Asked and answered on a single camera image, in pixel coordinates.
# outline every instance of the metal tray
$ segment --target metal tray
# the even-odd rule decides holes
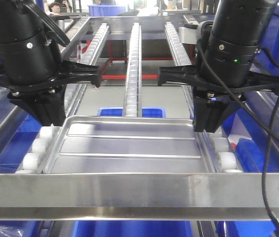
[[[44,173],[207,172],[192,120],[69,117]]]

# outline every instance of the blue plastic crate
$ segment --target blue plastic crate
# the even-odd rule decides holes
[[[89,5],[89,16],[117,16],[126,12],[125,6],[116,5]]]
[[[39,132],[41,128],[42,125],[28,115],[17,132]]]
[[[121,107],[104,107],[98,110],[98,116],[122,116]],[[165,118],[166,111],[161,107],[143,107],[142,116],[144,118]]]
[[[193,237],[189,221],[76,221],[70,237]]]

